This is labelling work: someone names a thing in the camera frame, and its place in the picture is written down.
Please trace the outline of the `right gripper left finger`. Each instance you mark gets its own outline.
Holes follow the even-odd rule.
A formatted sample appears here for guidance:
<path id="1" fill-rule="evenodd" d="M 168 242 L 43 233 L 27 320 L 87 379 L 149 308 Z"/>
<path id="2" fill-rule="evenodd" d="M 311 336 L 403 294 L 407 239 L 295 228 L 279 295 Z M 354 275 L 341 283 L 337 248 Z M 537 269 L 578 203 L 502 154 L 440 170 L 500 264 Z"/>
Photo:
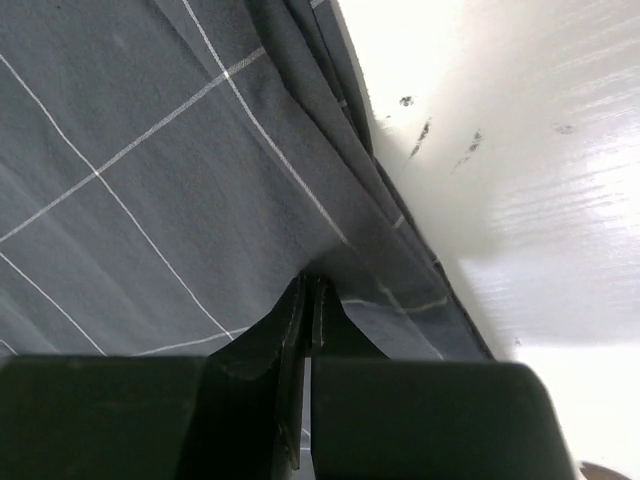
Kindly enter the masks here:
<path id="1" fill-rule="evenodd" d="M 7 356 L 5 479 L 277 479 L 299 463 L 298 277 L 208 356 Z"/>

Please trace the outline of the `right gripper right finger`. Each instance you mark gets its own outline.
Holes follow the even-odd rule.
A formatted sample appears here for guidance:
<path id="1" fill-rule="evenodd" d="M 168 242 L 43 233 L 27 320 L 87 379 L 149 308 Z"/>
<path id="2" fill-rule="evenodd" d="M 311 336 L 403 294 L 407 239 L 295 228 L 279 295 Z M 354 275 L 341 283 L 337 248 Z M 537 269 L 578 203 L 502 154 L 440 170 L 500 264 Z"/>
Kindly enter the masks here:
<path id="1" fill-rule="evenodd" d="M 571 479 L 546 388 L 496 361 L 393 360 L 317 286 L 311 456 L 319 479 Z"/>

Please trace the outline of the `dark grey checked cloth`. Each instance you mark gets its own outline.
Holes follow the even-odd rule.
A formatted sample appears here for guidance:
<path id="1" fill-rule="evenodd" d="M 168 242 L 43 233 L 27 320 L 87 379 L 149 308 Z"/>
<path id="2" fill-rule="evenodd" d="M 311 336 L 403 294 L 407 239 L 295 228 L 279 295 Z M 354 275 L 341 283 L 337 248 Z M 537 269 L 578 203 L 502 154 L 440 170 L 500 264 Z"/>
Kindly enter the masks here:
<path id="1" fill-rule="evenodd" d="M 205 355 L 301 274 L 390 355 L 491 355 L 330 2 L 2 3 L 3 355 Z"/>

